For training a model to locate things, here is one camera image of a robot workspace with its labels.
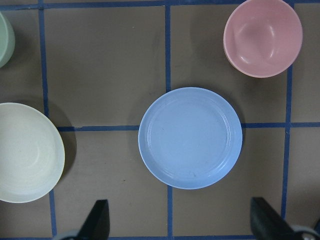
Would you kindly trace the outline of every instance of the blue tape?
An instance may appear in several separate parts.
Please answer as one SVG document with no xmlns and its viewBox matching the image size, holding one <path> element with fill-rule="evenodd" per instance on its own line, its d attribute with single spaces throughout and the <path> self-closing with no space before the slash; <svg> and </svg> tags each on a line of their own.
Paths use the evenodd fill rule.
<svg viewBox="0 0 320 240">
<path fill-rule="evenodd" d="M 42 91 L 43 91 L 43 108 L 44 115 L 49 118 L 48 104 L 48 82 L 47 82 L 47 56 L 46 56 L 46 39 L 45 39 L 45 16 L 44 10 L 39 12 L 39 33 L 40 33 L 40 52 L 41 52 L 41 72 L 42 72 Z"/>
<path fill-rule="evenodd" d="M 286 107 L 285 107 L 285 122 L 291 122 L 291 104 L 292 104 L 292 72 L 293 66 L 291 65 L 287 70 L 286 76 Z"/>
<path fill-rule="evenodd" d="M 171 6 L 179 5 L 231 5 L 242 4 L 245 0 L 169 0 Z"/>
<path fill-rule="evenodd" d="M 47 3 L 45 9 L 74 9 L 74 8 L 123 8 L 123 7 L 156 7 L 165 5 L 164 0 L 155 1 L 110 1 L 110 2 L 71 2 Z"/>
<path fill-rule="evenodd" d="M 285 137 L 284 137 L 284 158 L 283 158 L 282 197 L 281 197 L 281 217 L 283 219 L 286 218 L 286 210 L 287 210 L 289 154 L 290 154 L 290 127 L 286 127 Z"/>
<path fill-rule="evenodd" d="M 293 0 L 295 4 L 317 4 L 320 0 Z"/>
<path fill-rule="evenodd" d="M 175 236 L 174 240 L 249 240 L 254 235 Z"/>
<path fill-rule="evenodd" d="M 243 129 L 285 128 L 285 122 L 253 122 L 241 123 Z"/>
<path fill-rule="evenodd" d="M 292 122 L 292 128 L 318 128 L 320 127 L 320 122 Z"/>
<path fill-rule="evenodd" d="M 0 5 L 0 11 L 30 10 L 38 8 L 38 4 Z"/>
<path fill-rule="evenodd" d="M 122 126 L 58 126 L 59 132 L 102 132 L 102 131 L 138 131 L 139 125 Z"/>
<path fill-rule="evenodd" d="M 171 13 L 170 6 L 165 6 L 165 92 L 171 91 Z"/>
<path fill-rule="evenodd" d="M 168 239 L 173 239 L 173 189 L 172 186 L 167 186 L 167 234 Z"/>
<path fill-rule="evenodd" d="M 55 207 L 55 193 L 52 189 L 49 192 L 49 200 L 50 200 L 50 215 L 51 215 L 51 231 L 52 236 L 57 235 L 57 221 L 56 221 L 56 207 Z"/>
<path fill-rule="evenodd" d="M 285 137 L 284 137 L 284 156 L 282 174 L 282 197 L 281 197 L 281 217 L 286 217 L 287 194 L 288 194 L 288 174 L 289 174 L 289 155 L 290 155 L 290 130 L 291 130 L 291 104 L 292 104 L 292 73 L 293 66 L 287 70 L 286 77 L 286 107 L 285 107 Z"/>
<path fill-rule="evenodd" d="M 166 236 L 111 236 L 109 240 L 168 240 Z"/>
<path fill-rule="evenodd" d="M 52 237 L 0 237 L 0 240 L 52 240 Z"/>
</svg>

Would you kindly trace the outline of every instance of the brown floor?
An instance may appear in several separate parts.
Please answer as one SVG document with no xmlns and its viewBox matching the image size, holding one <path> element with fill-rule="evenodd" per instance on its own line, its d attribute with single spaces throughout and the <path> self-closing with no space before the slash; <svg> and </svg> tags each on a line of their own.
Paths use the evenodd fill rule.
<svg viewBox="0 0 320 240">
<path fill-rule="evenodd" d="M 101 1 L 44 0 L 67 2 Z M 0 1 L 8 4 L 37 0 Z M 170 7 L 171 89 L 212 90 L 230 102 L 242 123 L 285 123 L 291 76 L 248 77 L 225 57 L 223 31 L 236 7 Z M 295 10 L 304 36 L 288 88 L 291 122 L 318 123 L 320 3 L 295 4 Z M 16 48 L 0 69 L 0 102 L 24 103 L 44 112 L 38 9 L 3 14 L 13 25 Z M 49 8 L 44 10 L 44 30 L 49 117 L 57 127 L 138 126 L 149 105 L 166 92 L 164 6 Z M 221 181 L 199 190 L 173 189 L 174 236 L 251 235 L 253 196 L 264 197 L 279 213 L 286 211 L 290 224 L 316 223 L 320 124 L 292 127 L 287 142 L 284 127 L 265 126 L 243 129 L 240 157 Z M 66 167 L 54 188 L 55 215 L 49 195 L 23 204 L 1 201 L 0 238 L 50 238 L 55 226 L 57 233 L 78 229 L 95 200 L 105 198 L 112 237 L 167 236 L 168 188 L 145 167 L 137 130 L 63 131 L 61 136 Z"/>
</svg>

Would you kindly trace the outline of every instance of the pink bowl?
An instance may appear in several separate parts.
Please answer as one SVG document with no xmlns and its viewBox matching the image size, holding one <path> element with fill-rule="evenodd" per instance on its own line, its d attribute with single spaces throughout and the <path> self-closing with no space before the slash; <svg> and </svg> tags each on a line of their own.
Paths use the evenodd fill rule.
<svg viewBox="0 0 320 240">
<path fill-rule="evenodd" d="M 283 0 L 247 0 L 229 17 L 224 52 L 240 72 L 267 78 L 286 70 L 302 45 L 298 15 Z"/>
</svg>

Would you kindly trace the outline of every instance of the green bowl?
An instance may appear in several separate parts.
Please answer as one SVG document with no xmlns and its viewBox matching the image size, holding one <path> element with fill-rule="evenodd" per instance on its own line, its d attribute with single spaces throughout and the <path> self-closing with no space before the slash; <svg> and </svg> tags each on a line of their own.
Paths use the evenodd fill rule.
<svg viewBox="0 0 320 240">
<path fill-rule="evenodd" d="M 15 44 L 14 30 L 7 17 L 0 12 L 0 68 L 11 58 Z"/>
</svg>

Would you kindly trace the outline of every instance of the bowl rim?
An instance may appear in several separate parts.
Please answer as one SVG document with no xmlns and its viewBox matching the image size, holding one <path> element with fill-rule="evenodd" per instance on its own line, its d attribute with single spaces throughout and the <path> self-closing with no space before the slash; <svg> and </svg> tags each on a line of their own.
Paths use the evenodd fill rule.
<svg viewBox="0 0 320 240">
<path fill-rule="evenodd" d="M 62 163 L 62 168 L 61 168 L 61 171 L 59 171 L 59 174 L 57 174 L 57 178 L 56 180 L 54 181 L 54 184 L 53 184 L 53 187 L 49 190 L 46 190 L 45 193 L 43 194 L 40 194 L 38 195 L 37 197 L 33 197 L 33 198 L 29 198 L 28 200 L 11 200 L 11 199 L 6 199 L 2 196 L 0 196 L 0 200 L 1 201 L 4 201 L 4 202 L 7 202 L 7 203 L 14 203 L 14 204 L 22 204 L 22 203 L 29 203 L 29 202 L 32 202 L 32 201 L 35 201 L 35 200 L 38 200 L 40 198 L 42 198 L 43 196 L 45 196 L 46 194 L 48 194 L 56 185 L 57 183 L 59 182 L 63 172 L 64 172 L 64 168 L 65 168 L 65 164 L 66 164 L 66 151 L 65 151 L 65 146 L 64 146 L 64 142 L 62 140 L 62 137 L 57 129 L 57 127 L 51 122 L 51 120 L 46 117 L 42 112 L 40 112 L 39 110 L 35 109 L 34 107 L 31 107 L 29 105 L 26 105 L 26 104 L 22 104 L 22 103 L 18 103 L 18 102 L 2 102 L 0 103 L 0 108 L 2 106 L 10 106 L 10 105 L 13 105 L 13 106 L 21 106 L 25 109 L 29 109 L 33 112 L 35 112 L 37 115 L 39 115 L 43 120 L 45 120 L 48 125 L 53 129 L 53 131 L 56 134 L 56 137 L 57 137 L 57 141 L 59 141 L 59 148 L 61 147 L 61 155 L 62 155 L 62 158 L 61 158 L 61 163 Z"/>
<path fill-rule="evenodd" d="M 302 24 L 301 24 L 301 20 L 298 16 L 298 14 L 296 13 L 296 11 L 288 4 L 286 3 L 284 0 L 274 0 L 274 1 L 277 1 L 278 3 L 280 4 L 284 4 L 286 6 L 286 8 L 291 11 L 291 13 L 293 14 L 293 16 L 298 20 L 298 27 L 300 28 L 300 32 L 301 32 L 301 41 L 300 41 L 300 44 L 299 44 L 299 47 L 298 47 L 298 51 L 296 52 L 296 55 L 292 58 L 292 60 L 290 61 L 289 64 L 285 65 L 286 67 L 283 67 L 281 70 L 277 71 L 277 72 L 274 72 L 272 74 L 252 74 L 252 73 L 249 73 L 249 72 L 246 72 L 244 71 L 243 69 L 241 69 L 239 66 L 237 66 L 235 64 L 235 62 L 232 60 L 232 58 L 230 57 L 230 54 L 228 52 L 228 49 L 226 48 L 226 32 L 227 32 L 227 28 L 229 27 L 229 24 L 230 24 L 230 21 L 232 20 L 233 16 L 237 13 L 237 11 L 240 9 L 240 8 L 243 8 L 243 6 L 247 5 L 247 4 L 250 4 L 250 2 L 252 1 L 256 1 L 256 0 L 246 0 L 244 1 L 243 3 L 241 3 L 239 6 L 237 6 L 233 12 L 231 13 L 231 15 L 229 16 L 226 24 L 225 24 L 225 27 L 224 27 L 224 32 L 223 32 L 223 50 L 224 50 L 224 53 L 228 59 L 228 61 L 231 63 L 231 65 L 237 69 L 238 71 L 240 71 L 241 73 L 245 74 L 245 75 L 248 75 L 250 77 L 254 77 L 254 78 L 269 78 L 269 77 L 273 77 L 273 76 L 276 76 L 282 72 L 284 72 L 286 69 L 288 69 L 293 63 L 294 61 L 297 59 L 300 51 L 301 51 L 301 47 L 302 47 L 302 43 L 303 43 L 303 28 L 302 28 Z"/>
<path fill-rule="evenodd" d="M 5 29 L 5 48 L 3 49 L 2 52 L 0 52 L 0 61 L 2 61 L 2 59 L 4 58 L 4 56 L 6 55 L 6 50 L 8 49 L 9 46 L 9 26 L 8 26 L 8 21 L 6 19 L 6 17 L 2 14 L 2 12 L 0 11 L 0 21 L 2 22 L 4 29 Z"/>
</svg>

